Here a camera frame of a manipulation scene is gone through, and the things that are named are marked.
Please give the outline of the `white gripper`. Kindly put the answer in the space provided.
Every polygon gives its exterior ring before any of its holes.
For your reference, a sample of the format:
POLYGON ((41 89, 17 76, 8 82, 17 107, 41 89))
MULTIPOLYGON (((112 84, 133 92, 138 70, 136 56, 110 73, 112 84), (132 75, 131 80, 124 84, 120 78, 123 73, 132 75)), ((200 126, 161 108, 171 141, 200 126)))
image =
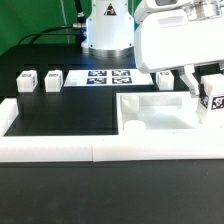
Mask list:
POLYGON ((182 9, 148 15, 136 29, 134 55, 142 73, 183 66, 180 78, 198 97, 193 65, 224 60, 224 18, 189 21, 182 9))

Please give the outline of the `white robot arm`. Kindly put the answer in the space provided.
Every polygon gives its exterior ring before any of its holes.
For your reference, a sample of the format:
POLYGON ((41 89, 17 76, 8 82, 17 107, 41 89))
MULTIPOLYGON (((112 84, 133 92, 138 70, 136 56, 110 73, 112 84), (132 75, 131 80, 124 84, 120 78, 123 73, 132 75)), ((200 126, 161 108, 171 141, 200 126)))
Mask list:
POLYGON ((131 52, 143 73, 177 69, 192 95, 194 68, 217 63, 224 70, 224 0, 92 0, 86 21, 87 54, 119 57, 131 52))

